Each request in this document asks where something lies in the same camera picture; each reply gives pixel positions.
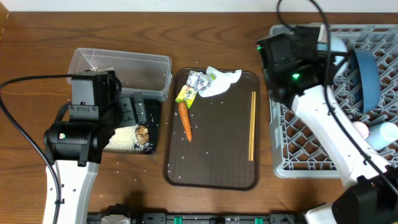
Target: wood grain surface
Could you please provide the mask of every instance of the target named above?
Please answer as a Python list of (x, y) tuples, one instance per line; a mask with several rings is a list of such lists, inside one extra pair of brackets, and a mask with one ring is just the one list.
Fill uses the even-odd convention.
[[(397, 14), (329, 14), (333, 24), (396, 24)], [(315, 13), (285, 13), (286, 21), (319, 22)], [(12, 12), (0, 42), (0, 82), (28, 75), (68, 72), (79, 47), (168, 55), (172, 72), (212, 65), (261, 74), (256, 40), (277, 24), (274, 13)], [(6, 87), (9, 111), (43, 148), (44, 131), (71, 99), (65, 79)], [(159, 143), (149, 156), (104, 153), (89, 211), (127, 203), (137, 211), (267, 213), (302, 211), (332, 202), (340, 180), (280, 179), (272, 171), (269, 97), (261, 78), (260, 181), (249, 192), (173, 187), (162, 177), (172, 100), (163, 104)], [(41, 223), (45, 166), (30, 144), (0, 113), (0, 223)]]

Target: green light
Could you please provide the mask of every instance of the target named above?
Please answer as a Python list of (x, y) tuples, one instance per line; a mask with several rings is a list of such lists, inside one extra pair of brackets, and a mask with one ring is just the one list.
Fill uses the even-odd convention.
[(295, 74), (292, 75), (292, 77), (293, 77), (294, 80), (296, 80), (296, 79), (298, 79), (300, 77), (300, 74), (295, 73)]

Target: crumpled foil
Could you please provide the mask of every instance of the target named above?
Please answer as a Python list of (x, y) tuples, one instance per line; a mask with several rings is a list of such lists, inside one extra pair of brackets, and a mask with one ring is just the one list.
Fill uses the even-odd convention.
[(196, 91), (203, 91), (210, 87), (211, 77), (203, 72), (190, 71), (187, 85), (194, 88)]

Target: orange carrot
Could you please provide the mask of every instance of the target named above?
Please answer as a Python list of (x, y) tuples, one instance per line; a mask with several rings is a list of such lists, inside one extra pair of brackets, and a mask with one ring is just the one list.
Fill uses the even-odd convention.
[(189, 122), (188, 108), (186, 102), (183, 101), (178, 104), (178, 111), (180, 112), (182, 125), (184, 126), (187, 139), (188, 141), (192, 141), (191, 122)]

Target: clear plastic container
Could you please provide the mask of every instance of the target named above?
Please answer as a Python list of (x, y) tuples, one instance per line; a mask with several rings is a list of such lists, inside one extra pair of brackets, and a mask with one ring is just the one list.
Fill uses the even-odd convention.
[(69, 74), (113, 67), (122, 83), (122, 95), (141, 92), (146, 99), (166, 101), (172, 79), (172, 60), (168, 56), (115, 50), (75, 50)]

